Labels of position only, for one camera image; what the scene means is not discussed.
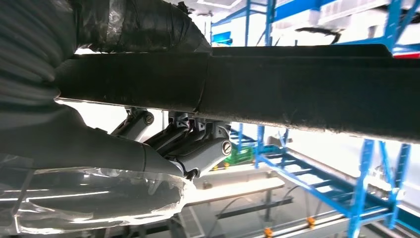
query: plastic wrap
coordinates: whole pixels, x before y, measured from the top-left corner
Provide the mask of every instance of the plastic wrap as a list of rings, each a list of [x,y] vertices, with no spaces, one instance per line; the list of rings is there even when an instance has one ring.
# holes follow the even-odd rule
[[[191,18],[163,0],[72,0],[78,43],[99,52],[210,52]]]
[[[194,185],[167,174],[103,168],[0,169],[0,231],[58,234],[170,218]]]

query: blue metal rack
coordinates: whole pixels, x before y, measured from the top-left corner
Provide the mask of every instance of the blue metal rack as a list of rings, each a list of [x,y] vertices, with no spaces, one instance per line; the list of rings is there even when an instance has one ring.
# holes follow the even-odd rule
[[[250,15],[254,13],[262,13],[266,15],[266,24],[264,29],[265,45],[271,46],[271,24],[274,21],[287,17],[287,15],[282,16],[280,13],[293,13],[293,11],[280,11],[281,7],[284,9],[285,7],[290,7],[293,4],[302,2],[305,3],[305,5],[298,4],[300,8],[294,9],[294,11],[303,11],[307,9],[319,10],[323,4],[331,1],[332,0],[295,0],[275,9],[273,0],[267,0],[267,4],[261,4],[247,0],[247,5],[243,9],[231,14],[219,22],[212,23],[211,26],[218,26],[230,22],[234,18],[245,16],[245,46],[248,46]],[[253,4],[266,6],[266,12],[251,10],[251,6]],[[384,44],[393,53],[420,51],[420,44],[409,46],[401,46],[396,44],[405,28],[410,23],[419,5],[420,0],[416,0],[413,7],[408,11],[405,18],[400,22],[401,0],[392,0],[389,6],[389,17],[385,27],[384,36],[362,41],[347,42],[345,44]],[[258,126],[258,138],[255,141],[254,139],[243,134],[243,125],[240,124],[239,131],[232,130],[231,140],[233,142],[233,146],[236,146],[239,151],[243,146],[255,147],[256,168],[258,168],[260,162],[266,163],[284,178],[297,185],[300,185],[306,191],[324,203],[328,204],[329,206],[333,207],[344,216],[348,217],[350,219],[349,228],[347,231],[349,238],[358,237],[360,226],[373,220],[386,219],[386,223],[391,229],[394,228],[396,222],[402,225],[410,223],[410,221],[407,220],[407,217],[411,217],[410,214],[407,214],[406,211],[402,211],[402,213],[399,215],[398,207],[400,202],[399,193],[402,189],[403,181],[408,167],[408,159],[411,148],[409,144],[402,145],[395,175],[392,175],[391,165],[388,160],[385,143],[382,141],[379,142],[386,182],[391,186],[389,197],[383,199],[367,192],[367,176],[369,174],[369,168],[372,162],[374,148],[373,140],[366,139],[364,141],[360,163],[360,176],[357,179],[356,184],[352,184],[288,154],[286,146],[288,134],[288,129],[284,135],[279,134],[281,147],[264,145],[264,126]],[[274,164],[270,159],[280,159],[280,162]],[[313,182],[313,179],[305,179],[307,176],[316,176],[318,181]],[[320,189],[323,187],[328,187],[329,191],[321,192]]]
[[[241,129],[239,131],[231,129],[230,141],[238,151],[241,151],[243,147],[255,147],[257,145],[257,141],[242,134]]]
[[[211,26],[219,26],[225,23],[229,23],[232,19],[238,17],[246,17],[245,23],[245,46],[248,46],[248,34],[249,34],[249,21],[250,15],[261,13],[266,14],[266,24],[265,26],[265,45],[271,45],[270,33],[271,33],[271,23],[284,19],[288,16],[297,14],[305,10],[320,10],[322,5],[330,3],[334,0],[293,0],[286,4],[283,4],[277,8],[274,6],[273,0],[267,0],[267,4],[261,4],[247,0],[247,4],[244,8],[240,9],[237,12],[227,16],[226,18],[212,23]],[[252,5],[266,6],[267,11],[261,12],[252,10]],[[392,53],[410,53],[410,52],[420,52],[420,44],[411,44],[411,45],[399,45],[397,44],[398,40],[401,38],[404,30],[410,24],[413,16],[416,13],[416,9],[420,6],[420,0],[416,0],[413,6],[409,9],[403,20],[400,20],[401,16],[401,5],[402,0],[391,0],[389,5],[389,14],[388,20],[385,25],[384,35],[381,37],[363,39],[358,41],[344,42],[338,44],[384,44]]]
[[[416,0],[413,6],[405,15],[404,19],[400,21],[401,16],[401,3],[402,0],[391,0],[389,5],[389,14],[388,20],[385,25],[384,35],[381,37],[338,43],[343,45],[348,44],[383,44],[392,53],[409,53],[409,52],[418,52],[420,51],[420,44],[413,45],[398,45],[397,42],[401,38],[404,30],[410,24],[414,14],[416,13],[417,8],[420,5],[420,0]]]
[[[391,184],[391,192],[386,199],[376,197],[367,192],[368,182],[366,180],[369,174],[369,168],[372,161],[374,141],[366,139],[363,145],[360,176],[356,184],[351,184],[339,177],[298,159],[287,153],[287,136],[288,130],[283,136],[280,136],[282,147],[264,146],[262,145],[264,128],[258,128],[258,144],[256,146],[256,167],[258,163],[264,162],[285,179],[301,186],[306,191],[333,207],[344,216],[350,218],[348,228],[348,237],[356,238],[359,235],[360,226],[371,220],[386,219],[389,228],[394,228],[398,217],[398,193],[402,189],[402,184],[407,171],[407,164],[411,146],[403,144],[398,159],[395,176],[391,175],[389,161],[387,156],[383,156],[384,166],[387,166],[386,177],[389,178]],[[384,142],[380,142],[382,154],[386,155]],[[270,159],[280,159],[280,162],[274,164]],[[314,182],[313,177],[307,179],[308,176],[316,176],[318,181]],[[321,192],[320,188],[328,187],[328,192]]]
[[[253,5],[257,5],[257,6],[264,6],[266,7],[266,11],[257,11],[257,10],[252,10],[251,7]],[[275,11],[275,5],[274,5],[274,0],[267,0],[267,3],[260,3],[260,2],[254,2],[251,0],[247,0],[247,4],[244,8],[230,14],[229,16],[225,17],[224,19],[215,22],[215,23],[211,23],[211,27],[215,27],[215,26],[219,26],[222,24],[226,24],[229,23],[231,20],[238,18],[238,17],[245,17],[245,46],[248,46],[248,35],[249,35],[249,24],[250,24],[250,16],[252,14],[265,14],[266,15],[266,20],[265,20],[265,30],[264,30],[264,34],[265,34],[265,46],[270,46],[271,45],[271,24],[274,20],[274,11]]]

